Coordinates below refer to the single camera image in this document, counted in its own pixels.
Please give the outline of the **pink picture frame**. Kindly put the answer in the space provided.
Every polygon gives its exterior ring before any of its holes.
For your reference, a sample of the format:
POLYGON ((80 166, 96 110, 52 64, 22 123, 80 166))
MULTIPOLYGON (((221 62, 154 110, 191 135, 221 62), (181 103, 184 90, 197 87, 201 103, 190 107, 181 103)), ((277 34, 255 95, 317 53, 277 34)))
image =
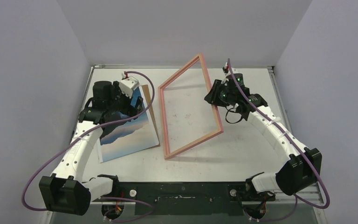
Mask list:
POLYGON ((219 110, 203 96, 212 89, 205 57, 198 53, 158 86, 162 149, 172 160, 224 133, 219 110))

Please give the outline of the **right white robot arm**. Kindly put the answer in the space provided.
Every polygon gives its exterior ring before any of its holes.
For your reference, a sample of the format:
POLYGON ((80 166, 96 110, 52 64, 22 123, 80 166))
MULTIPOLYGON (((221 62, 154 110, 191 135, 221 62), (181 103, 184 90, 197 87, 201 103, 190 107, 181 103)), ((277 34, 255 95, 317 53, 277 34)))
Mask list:
POLYGON ((243 75, 235 73, 224 80, 216 79, 204 100, 209 104, 238 113, 252 124, 272 146, 283 163, 275 172, 259 173, 246 180, 246 197, 257 200, 267 191, 279 190, 293 195, 317 182, 322 155, 317 148, 309 149, 298 141, 274 115, 267 101, 257 93, 250 93, 243 83, 243 75))

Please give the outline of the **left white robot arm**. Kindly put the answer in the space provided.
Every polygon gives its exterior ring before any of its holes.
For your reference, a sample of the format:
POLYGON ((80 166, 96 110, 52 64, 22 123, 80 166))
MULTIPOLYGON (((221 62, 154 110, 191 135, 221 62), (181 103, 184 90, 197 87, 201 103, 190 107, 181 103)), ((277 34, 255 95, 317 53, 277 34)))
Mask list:
POLYGON ((121 81, 98 81, 80 112, 68 150, 50 176, 43 176, 39 188, 48 211, 84 215, 90 203, 104 196, 115 201, 120 196, 118 177, 98 175, 83 180, 90 154, 102 137, 142 113, 143 98, 131 104, 139 82, 133 78, 121 81))

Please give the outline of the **blue landscape photo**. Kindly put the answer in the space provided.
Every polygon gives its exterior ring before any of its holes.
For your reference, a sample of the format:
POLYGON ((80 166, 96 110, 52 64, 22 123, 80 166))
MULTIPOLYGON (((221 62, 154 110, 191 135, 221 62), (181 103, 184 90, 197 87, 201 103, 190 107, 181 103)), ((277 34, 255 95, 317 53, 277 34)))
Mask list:
POLYGON ((100 163, 149 149, 157 144, 153 123, 147 111, 100 139, 96 147, 100 163))

